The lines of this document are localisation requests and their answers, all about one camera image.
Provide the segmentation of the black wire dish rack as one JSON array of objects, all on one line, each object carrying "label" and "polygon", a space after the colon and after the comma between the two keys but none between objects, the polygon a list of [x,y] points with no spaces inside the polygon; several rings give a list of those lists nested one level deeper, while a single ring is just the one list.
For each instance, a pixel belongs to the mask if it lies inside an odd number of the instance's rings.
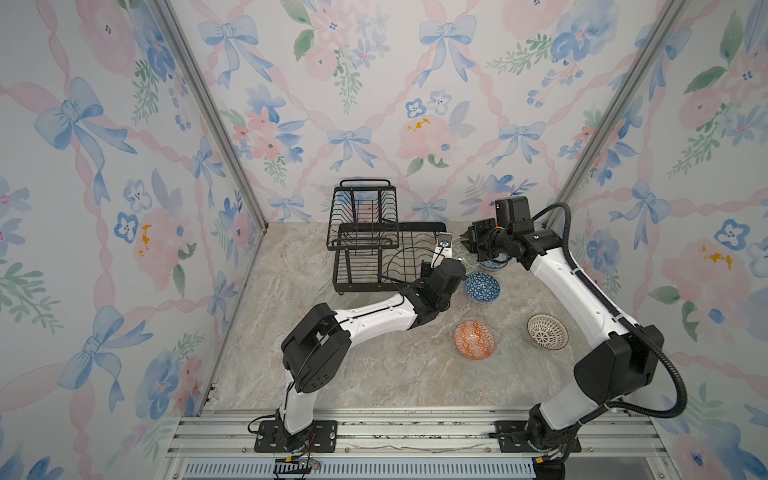
[{"label": "black wire dish rack", "polygon": [[[334,290],[343,295],[397,291],[407,286],[411,282],[381,281],[384,255],[413,245],[434,248],[439,232],[448,232],[441,222],[399,219],[397,191],[390,181],[342,180],[333,191],[326,237],[326,247],[334,254]],[[423,262],[420,277],[431,269]]]}]

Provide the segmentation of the red patterned bowl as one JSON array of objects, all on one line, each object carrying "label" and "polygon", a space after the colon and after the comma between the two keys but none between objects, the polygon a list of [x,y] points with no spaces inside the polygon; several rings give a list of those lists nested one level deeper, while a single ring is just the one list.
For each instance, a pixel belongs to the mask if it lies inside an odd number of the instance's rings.
[{"label": "red patterned bowl", "polygon": [[454,330],[453,340],[458,352],[470,360],[486,360],[496,348],[496,340],[491,330],[477,321],[459,324]]}]

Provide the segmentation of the green patterned bowl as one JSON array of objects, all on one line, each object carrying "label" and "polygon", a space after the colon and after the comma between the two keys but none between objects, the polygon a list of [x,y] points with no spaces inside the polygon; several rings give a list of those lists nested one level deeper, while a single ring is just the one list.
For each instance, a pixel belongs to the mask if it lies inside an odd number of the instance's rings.
[{"label": "green patterned bowl", "polygon": [[433,247],[407,246],[383,257],[381,281],[385,284],[410,283],[421,275],[423,262],[430,262]]}]

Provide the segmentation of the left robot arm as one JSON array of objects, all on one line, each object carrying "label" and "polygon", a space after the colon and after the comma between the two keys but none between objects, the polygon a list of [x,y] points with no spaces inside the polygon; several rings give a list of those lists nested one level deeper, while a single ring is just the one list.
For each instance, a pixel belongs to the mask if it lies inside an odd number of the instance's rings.
[{"label": "left robot arm", "polygon": [[376,337],[423,326],[450,307],[466,278],[441,234],[421,276],[387,300],[353,309],[317,304],[281,344],[286,393],[276,419],[289,437],[307,433],[314,422],[317,393],[335,377],[349,350]]}]

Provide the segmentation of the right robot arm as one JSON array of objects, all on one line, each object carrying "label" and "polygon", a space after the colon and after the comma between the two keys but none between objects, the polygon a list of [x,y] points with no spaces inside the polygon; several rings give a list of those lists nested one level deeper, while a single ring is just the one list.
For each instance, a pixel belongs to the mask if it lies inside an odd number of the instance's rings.
[{"label": "right robot arm", "polygon": [[590,347],[573,368],[573,380],[535,405],[521,438],[544,452],[564,449],[580,426],[613,409],[645,414],[623,396],[648,385],[663,336],[624,314],[572,258],[565,240],[525,220],[505,228],[493,219],[473,223],[461,236],[478,260],[505,255],[544,283],[576,321]]}]

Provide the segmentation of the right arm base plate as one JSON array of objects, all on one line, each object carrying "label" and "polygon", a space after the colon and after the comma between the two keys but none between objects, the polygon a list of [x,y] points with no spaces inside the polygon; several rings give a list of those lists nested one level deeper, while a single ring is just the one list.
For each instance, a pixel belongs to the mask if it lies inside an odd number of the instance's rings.
[{"label": "right arm base plate", "polygon": [[546,423],[533,420],[499,420],[493,426],[488,436],[498,442],[502,453],[555,455],[582,451],[578,437],[571,434],[572,427],[552,430]]}]

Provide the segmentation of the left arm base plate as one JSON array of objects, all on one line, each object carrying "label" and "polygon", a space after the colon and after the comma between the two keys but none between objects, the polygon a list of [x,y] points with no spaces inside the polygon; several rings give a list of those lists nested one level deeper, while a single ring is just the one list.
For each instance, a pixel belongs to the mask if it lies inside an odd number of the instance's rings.
[{"label": "left arm base plate", "polygon": [[338,439],[338,423],[314,420],[300,432],[289,434],[280,421],[264,420],[255,435],[256,453],[333,453]]}]

